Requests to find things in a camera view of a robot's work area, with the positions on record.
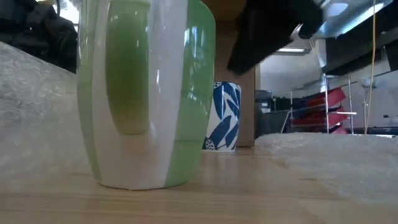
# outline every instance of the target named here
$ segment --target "black object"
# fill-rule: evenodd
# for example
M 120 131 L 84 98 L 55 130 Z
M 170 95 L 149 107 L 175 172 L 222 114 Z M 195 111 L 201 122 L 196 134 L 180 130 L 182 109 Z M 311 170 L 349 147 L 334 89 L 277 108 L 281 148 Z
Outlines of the black object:
M 293 98 L 293 105 L 303 106 L 303 99 L 301 98 Z M 290 98 L 285 97 L 274 97 L 273 100 L 270 101 L 271 111 L 282 111 L 282 110 L 290 110 Z
M 381 51 L 386 51 L 391 70 L 398 69 L 398 1 L 395 0 L 376 14 L 376 60 L 381 59 Z M 369 65 L 373 49 L 373 17 L 335 39 L 326 40 L 327 64 L 323 73 L 345 75 Z
M 0 0 L 0 41 L 76 73 L 77 32 L 51 5 Z
M 256 139 L 265 134 L 290 132 L 290 119 L 288 118 L 289 111 L 275 111 L 264 114 L 257 110 L 256 113 Z
M 246 0 L 239 15 L 238 39 L 228 70 L 242 75 L 257 63 L 292 42 L 290 36 L 309 39 L 323 23 L 323 11 L 313 0 Z
M 272 99 L 272 92 L 269 90 L 256 90 L 256 103 L 268 103 Z
M 355 134 L 364 134 L 364 128 L 354 128 Z M 373 127 L 368 128 L 368 134 L 392 135 L 398 136 L 398 127 Z
M 57 15 L 61 16 L 61 3 L 60 0 L 57 0 Z

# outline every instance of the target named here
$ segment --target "ceiling light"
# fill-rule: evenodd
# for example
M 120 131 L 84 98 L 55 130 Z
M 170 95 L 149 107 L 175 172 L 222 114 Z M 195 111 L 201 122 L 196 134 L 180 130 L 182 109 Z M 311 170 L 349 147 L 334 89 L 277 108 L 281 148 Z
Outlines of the ceiling light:
M 340 35 L 345 34 L 348 31 L 350 31 L 351 29 L 353 29 L 354 27 L 358 26 L 360 23 L 362 23 L 369 17 L 373 16 L 373 11 L 375 11 L 375 13 L 377 13 L 383 7 L 384 7 L 384 3 L 379 3 L 379 4 L 375 5 L 374 9 L 373 9 L 373 6 L 371 6 L 368 10 L 366 10 L 361 15 L 359 15 L 358 17 L 356 17 L 355 19 L 350 21 L 346 26 L 344 26 L 340 31 Z
M 281 49 L 278 50 L 278 52 L 283 52 L 283 53 L 304 53 L 305 49 L 281 48 Z
M 326 16 L 327 17 L 333 17 L 333 16 L 338 16 L 342 12 L 344 12 L 348 8 L 347 3 L 333 3 L 326 9 Z
M 327 4 L 329 4 L 330 0 L 324 0 L 321 4 L 321 8 L 323 9 Z

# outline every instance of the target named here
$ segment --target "blue leaf pattern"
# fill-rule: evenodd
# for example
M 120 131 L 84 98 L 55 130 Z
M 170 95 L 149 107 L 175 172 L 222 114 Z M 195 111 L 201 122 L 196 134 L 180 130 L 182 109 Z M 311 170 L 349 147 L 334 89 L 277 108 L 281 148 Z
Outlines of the blue leaf pattern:
M 223 86 L 224 86 L 224 92 L 227 93 L 232 98 L 232 100 L 235 102 L 235 105 L 239 105 L 235 89 L 229 83 L 223 83 Z
M 238 134 L 238 131 L 239 131 L 239 123 L 237 123 L 235 127 L 225 136 L 226 147 L 229 147 L 232 144 L 236 135 Z
M 214 106 L 216 108 L 216 112 L 219 119 L 223 119 L 223 115 L 226 109 L 226 105 L 223 99 L 223 86 L 219 86 L 214 89 L 213 92 Z
M 221 142 L 221 140 L 223 140 L 226 133 L 229 131 L 229 128 L 231 127 L 231 117 L 232 116 L 228 116 L 222 122 L 220 122 L 210 135 L 209 140 L 213 142 L 215 147 L 218 147 L 218 144 Z
M 238 99 L 238 103 L 236 105 L 241 107 L 241 92 L 238 89 L 235 89 L 235 94 L 236 94 L 236 98 Z
M 220 123 L 211 132 L 210 137 L 206 137 L 203 142 L 202 149 L 206 150 L 219 150 L 222 147 L 227 147 L 231 150 L 235 150 L 236 136 L 239 133 L 239 122 L 235 123 L 234 119 L 232 122 L 233 128 L 231 127 L 232 115 L 226 116 L 226 105 L 229 110 L 227 114 L 232 112 L 234 117 L 239 120 L 240 117 L 240 105 L 241 105 L 241 90 L 240 87 L 234 83 L 227 82 L 215 82 L 215 88 L 213 92 L 214 106 L 217 117 L 220 119 Z
M 226 101 L 228 103 L 229 108 L 231 108 L 231 111 L 235 114 L 235 117 L 239 119 L 239 108 L 234 103 L 232 103 L 231 100 L 226 100 Z

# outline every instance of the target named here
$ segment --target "bubble wrap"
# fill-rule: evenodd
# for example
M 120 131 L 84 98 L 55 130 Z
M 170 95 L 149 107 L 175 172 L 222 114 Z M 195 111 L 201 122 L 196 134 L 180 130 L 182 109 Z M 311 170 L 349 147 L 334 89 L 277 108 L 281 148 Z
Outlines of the bubble wrap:
M 0 189 L 89 170 L 76 75 L 1 42 L 0 149 Z
M 398 204 L 397 138 L 271 134 L 259 138 L 256 145 L 344 198 L 369 204 Z

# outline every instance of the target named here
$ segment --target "mug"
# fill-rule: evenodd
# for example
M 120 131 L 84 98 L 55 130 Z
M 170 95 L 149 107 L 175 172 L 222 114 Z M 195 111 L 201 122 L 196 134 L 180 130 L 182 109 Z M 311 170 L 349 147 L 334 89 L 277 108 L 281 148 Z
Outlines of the mug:
M 120 189 L 185 183 L 213 93 L 215 20 L 199 0 L 83 0 L 78 102 L 95 179 Z
M 235 151 L 239 134 L 241 92 L 241 87 L 235 83 L 215 82 L 210 121 L 202 145 L 204 151 Z

